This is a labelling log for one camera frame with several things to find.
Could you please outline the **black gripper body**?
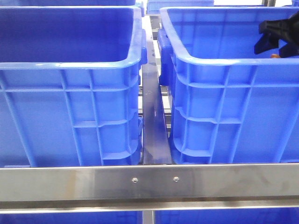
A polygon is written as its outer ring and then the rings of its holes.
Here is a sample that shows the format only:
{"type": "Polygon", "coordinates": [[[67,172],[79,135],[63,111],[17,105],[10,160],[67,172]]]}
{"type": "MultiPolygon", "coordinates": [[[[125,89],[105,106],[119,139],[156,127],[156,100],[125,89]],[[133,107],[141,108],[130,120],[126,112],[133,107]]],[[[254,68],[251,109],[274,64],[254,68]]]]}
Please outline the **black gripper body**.
{"type": "Polygon", "coordinates": [[[289,40],[286,41],[287,45],[299,46],[299,12],[293,14],[287,20],[289,25],[289,40]]]}

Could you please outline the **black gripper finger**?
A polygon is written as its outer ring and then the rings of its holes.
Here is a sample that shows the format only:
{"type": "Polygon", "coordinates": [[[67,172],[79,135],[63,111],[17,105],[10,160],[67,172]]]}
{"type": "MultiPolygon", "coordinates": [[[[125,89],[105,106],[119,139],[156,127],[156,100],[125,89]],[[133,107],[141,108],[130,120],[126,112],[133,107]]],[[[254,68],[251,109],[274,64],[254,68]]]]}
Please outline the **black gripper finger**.
{"type": "Polygon", "coordinates": [[[298,55],[299,46],[296,44],[288,43],[279,50],[279,56],[281,58],[294,57],[298,55]]]}
{"type": "Polygon", "coordinates": [[[290,41],[290,25],[287,19],[263,21],[259,24],[258,32],[261,38],[254,45],[254,53],[261,54],[271,49],[279,48],[279,41],[290,41]]]}

